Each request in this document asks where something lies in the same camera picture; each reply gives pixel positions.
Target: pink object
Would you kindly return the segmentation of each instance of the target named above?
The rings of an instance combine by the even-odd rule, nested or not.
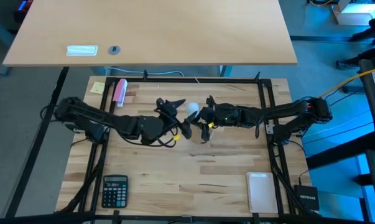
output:
[[[117,101],[119,107],[122,107],[124,105],[126,87],[127,81],[126,79],[122,78],[120,79],[120,81],[117,84],[117,87],[115,88],[113,101]]]

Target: blue light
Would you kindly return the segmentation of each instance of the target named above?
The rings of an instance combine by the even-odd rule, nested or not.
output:
[[[27,1],[23,1],[19,7],[19,11],[21,11],[23,9],[23,7],[25,6],[25,4],[27,3]]]

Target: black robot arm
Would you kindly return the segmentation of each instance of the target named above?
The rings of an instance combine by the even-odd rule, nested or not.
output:
[[[87,105],[77,97],[63,99],[54,112],[57,121],[73,123],[71,128],[82,129],[89,140],[102,143],[106,140],[104,134],[107,127],[113,128],[126,141],[136,140],[141,137],[141,144],[150,146],[158,141],[159,146],[167,146],[172,139],[163,143],[160,140],[167,132],[172,129],[180,128],[185,138],[189,139],[192,135],[190,124],[187,120],[180,122],[177,118],[177,108],[185,100],[175,102],[157,100],[159,117],[154,116],[116,116],[111,113],[99,110]]]
[[[275,141],[288,140],[294,132],[308,129],[314,123],[327,123],[332,119],[328,103],[321,98],[303,98],[293,103],[259,109],[247,106],[235,106],[229,103],[216,104],[212,96],[206,99],[204,107],[192,124],[203,132],[201,138],[209,140],[209,128],[213,126],[236,126],[242,128],[256,127],[256,137],[259,135],[258,126],[269,119],[296,116],[287,124],[278,124],[272,127]]]

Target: light wood desk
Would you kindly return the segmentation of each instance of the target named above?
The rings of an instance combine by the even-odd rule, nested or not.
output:
[[[84,99],[86,103],[100,107],[102,96],[90,93],[90,90],[94,82],[104,81],[105,77],[90,78]],[[275,103],[290,103],[287,80],[273,79],[272,84]],[[116,108],[114,114],[157,116],[153,109],[158,97],[170,101],[186,99],[185,104],[199,101],[200,106],[205,106],[206,98],[212,95],[217,103],[260,108],[257,86],[247,83],[130,82],[126,103],[123,108]],[[265,97],[269,105],[268,95],[265,94]],[[185,104],[178,109],[178,119],[187,117]],[[281,119],[280,123],[286,123],[289,119]],[[74,141],[84,137],[83,134],[76,134]],[[57,209],[63,208],[82,185],[90,149],[91,143],[86,141],[72,147]],[[295,144],[286,145],[285,153],[294,185],[298,182],[298,176],[307,170],[305,156]],[[259,139],[255,139],[253,129],[219,127],[206,144],[195,144],[182,138],[171,149],[128,144],[115,131],[111,131],[103,175],[124,174],[129,177],[128,206],[120,209],[120,215],[251,217],[245,179],[247,172],[271,172],[263,124]],[[302,182],[311,185],[308,173],[302,176]],[[286,192],[280,186],[284,212],[288,213]],[[90,192],[87,210],[90,209],[91,197]],[[113,214],[112,209],[101,208],[101,193],[96,214]],[[260,216],[276,217],[277,214]]]
[[[98,45],[67,57],[68,45]],[[121,52],[110,55],[117,45]],[[296,64],[278,0],[34,0],[7,66]]]

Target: yellow tag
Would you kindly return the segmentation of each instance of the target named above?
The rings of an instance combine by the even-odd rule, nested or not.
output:
[[[91,93],[97,93],[97,94],[103,94],[103,92],[104,92],[104,86],[105,86],[104,83],[95,82],[95,84],[93,84],[93,87],[90,90],[90,92]]]

